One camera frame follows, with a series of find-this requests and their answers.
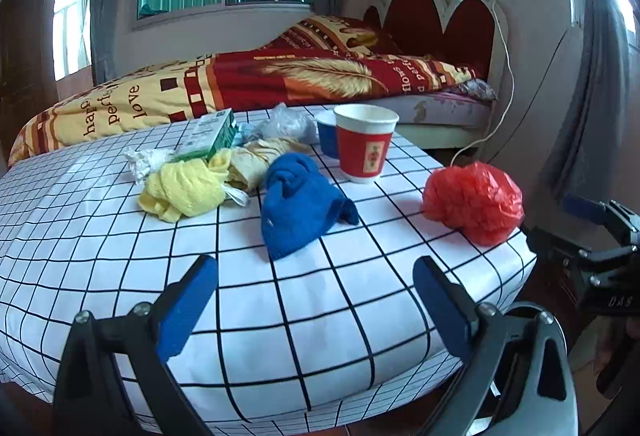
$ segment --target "paper cup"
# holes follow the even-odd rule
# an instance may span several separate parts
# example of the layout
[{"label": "paper cup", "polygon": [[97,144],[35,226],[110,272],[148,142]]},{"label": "paper cup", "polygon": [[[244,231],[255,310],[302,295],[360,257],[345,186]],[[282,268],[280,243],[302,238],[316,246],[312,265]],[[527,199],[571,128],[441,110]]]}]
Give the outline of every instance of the paper cup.
[{"label": "paper cup", "polygon": [[398,115],[369,104],[343,104],[334,108],[340,169],[356,183],[372,183],[385,165]]},{"label": "paper cup", "polygon": [[330,158],[338,157],[338,140],[335,137],[335,113],[328,109],[316,115],[318,137],[322,152]]}]

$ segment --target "checkered tablecloth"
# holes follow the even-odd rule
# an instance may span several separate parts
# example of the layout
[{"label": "checkered tablecloth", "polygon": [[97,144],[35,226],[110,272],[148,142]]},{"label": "checkered tablecloth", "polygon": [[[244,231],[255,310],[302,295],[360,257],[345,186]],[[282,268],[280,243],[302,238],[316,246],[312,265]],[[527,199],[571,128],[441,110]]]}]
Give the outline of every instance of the checkered tablecloth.
[{"label": "checkered tablecloth", "polygon": [[[168,364],[185,394],[215,434],[320,430],[411,402],[459,366],[412,286],[417,257],[432,256],[475,301],[500,308],[532,269],[519,231],[498,247],[476,247],[420,214],[421,188],[440,164],[399,135],[374,185],[348,182],[314,146],[321,172],[356,202],[362,224],[336,225],[285,259],[270,261],[262,242],[260,193],[247,208],[226,202],[161,222],[138,208],[141,188],[122,151],[174,147],[192,127],[60,149],[0,180],[0,381],[51,402],[76,312],[112,317],[152,302],[206,253],[220,263],[220,289]],[[141,425],[157,431],[128,359],[118,364]]]}]

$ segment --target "door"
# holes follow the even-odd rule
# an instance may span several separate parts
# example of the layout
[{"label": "door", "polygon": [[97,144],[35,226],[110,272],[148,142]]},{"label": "door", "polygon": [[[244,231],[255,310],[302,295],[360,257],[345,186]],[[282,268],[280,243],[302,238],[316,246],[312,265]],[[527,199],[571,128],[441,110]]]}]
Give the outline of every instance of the door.
[{"label": "door", "polygon": [[0,143],[8,159],[16,135],[56,103],[43,70],[44,0],[0,2]]}]

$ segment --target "yellow towel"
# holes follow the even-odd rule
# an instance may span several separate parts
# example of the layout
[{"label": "yellow towel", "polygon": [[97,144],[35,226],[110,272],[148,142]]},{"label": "yellow towel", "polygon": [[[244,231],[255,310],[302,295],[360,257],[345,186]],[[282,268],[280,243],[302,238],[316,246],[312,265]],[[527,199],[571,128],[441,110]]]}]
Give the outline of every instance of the yellow towel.
[{"label": "yellow towel", "polygon": [[309,146],[296,142],[291,137],[278,137],[267,140],[255,140],[244,147],[236,147],[231,151],[229,185],[243,191],[252,191],[261,184],[264,174],[271,163],[280,155],[296,151],[306,153]]},{"label": "yellow towel", "polygon": [[222,183],[228,176],[230,149],[220,149],[207,164],[203,159],[166,163],[149,175],[138,197],[143,210],[175,223],[181,215],[197,216],[225,200]]}]

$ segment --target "bed frame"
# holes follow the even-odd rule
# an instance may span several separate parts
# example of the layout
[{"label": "bed frame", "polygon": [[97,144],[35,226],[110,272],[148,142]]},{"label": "bed frame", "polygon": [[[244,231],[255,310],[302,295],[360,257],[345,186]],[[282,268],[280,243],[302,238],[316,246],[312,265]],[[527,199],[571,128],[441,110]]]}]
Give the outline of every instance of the bed frame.
[{"label": "bed frame", "polygon": [[[390,0],[373,3],[364,22],[382,28],[407,55],[433,55],[452,64],[469,64],[497,92],[506,52],[508,24],[495,0]],[[464,147],[487,133],[495,112],[483,128],[436,124],[398,124],[396,130],[422,149]]]}]

